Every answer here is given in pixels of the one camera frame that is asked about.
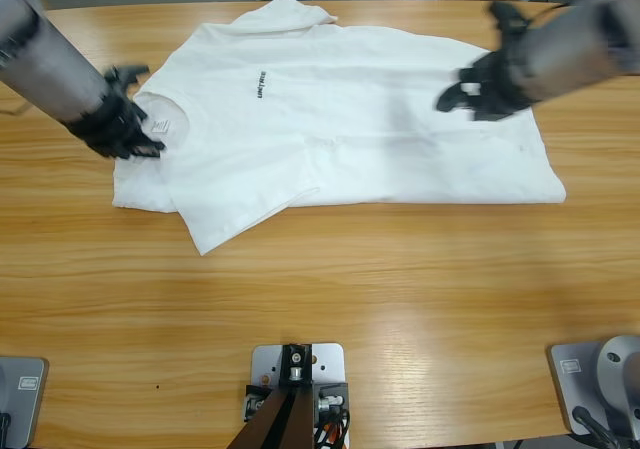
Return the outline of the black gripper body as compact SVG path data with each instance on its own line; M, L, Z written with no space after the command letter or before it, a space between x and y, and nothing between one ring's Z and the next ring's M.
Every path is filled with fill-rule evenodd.
M100 156L129 159L131 145L152 140L141 129L146 119L147 114L126 96L110 94L95 112L64 126Z
M537 104L513 81L510 62L504 47L461 69L459 107L472 110L475 120L502 120Z

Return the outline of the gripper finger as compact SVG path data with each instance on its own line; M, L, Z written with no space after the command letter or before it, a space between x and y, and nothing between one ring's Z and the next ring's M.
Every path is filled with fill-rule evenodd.
M139 142L129 147L133 157L142 158L159 158L164 150L165 145L162 142L153 140Z
M435 108L449 113L457 109L477 111L481 106L481 84L457 82L447 88L437 99Z

